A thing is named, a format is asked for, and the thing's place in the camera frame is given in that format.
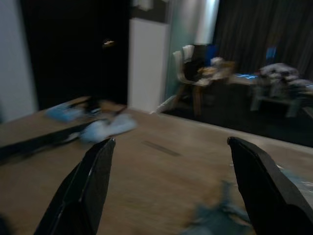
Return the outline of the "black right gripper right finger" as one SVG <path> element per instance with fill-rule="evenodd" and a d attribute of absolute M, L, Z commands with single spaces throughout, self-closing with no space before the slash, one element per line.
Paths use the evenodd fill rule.
<path fill-rule="evenodd" d="M 257 235 L 313 235 L 313 208 L 258 146 L 229 137 L 239 192 Z"/>

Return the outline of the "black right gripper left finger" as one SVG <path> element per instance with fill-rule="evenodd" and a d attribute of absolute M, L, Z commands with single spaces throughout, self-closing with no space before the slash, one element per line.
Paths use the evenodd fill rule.
<path fill-rule="evenodd" d="M 93 145 L 55 192 L 34 235 L 96 235 L 107 197 L 115 139 Z"/>

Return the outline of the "white crumpled tissue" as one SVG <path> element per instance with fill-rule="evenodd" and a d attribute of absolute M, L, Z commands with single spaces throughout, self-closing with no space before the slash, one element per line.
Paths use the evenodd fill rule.
<path fill-rule="evenodd" d="M 137 127 L 137 122 L 129 114 L 117 115 L 110 123 L 97 120 L 89 124 L 80 134 L 82 142 L 99 143 L 103 140 L 129 132 Z"/>

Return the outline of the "wooden table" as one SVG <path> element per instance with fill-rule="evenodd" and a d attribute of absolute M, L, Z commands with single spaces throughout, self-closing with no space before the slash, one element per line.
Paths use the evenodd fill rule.
<path fill-rule="evenodd" d="M 198 204 L 218 203 L 222 181 L 233 183 L 233 202 L 243 207 L 230 136 L 259 146 L 300 177 L 313 207 L 313 148 L 164 114 L 128 113 L 138 126 L 116 137 L 100 235 L 178 234 Z M 0 214 L 13 234 L 33 235 L 60 183 L 88 149 L 74 141 L 0 165 Z"/>

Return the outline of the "white side table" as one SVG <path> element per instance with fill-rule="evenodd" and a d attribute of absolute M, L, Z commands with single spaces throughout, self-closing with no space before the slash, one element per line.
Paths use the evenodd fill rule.
<path fill-rule="evenodd" d="M 313 81 L 302 79 L 299 71 L 284 63 L 260 68 L 254 74 L 236 73 L 231 83 L 248 85 L 251 111 L 257 111 L 263 101 L 287 105 L 285 117 L 296 117 L 305 96 L 313 96 Z"/>

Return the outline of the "white chair with wooden legs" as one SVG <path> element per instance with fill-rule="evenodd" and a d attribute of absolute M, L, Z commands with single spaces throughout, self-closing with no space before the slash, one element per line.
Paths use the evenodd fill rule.
<path fill-rule="evenodd" d="M 186 45 L 182 47 L 182 50 L 173 52 L 179 88 L 171 108 L 176 108 L 183 93 L 190 89 L 194 116 L 199 116 L 201 114 L 202 92 L 212 84 L 210 79 L 212 74 L 205 76 L 206 68 L 202 65 L 202 61 L 192 59 L 194 49 L 194 45 Z"/>

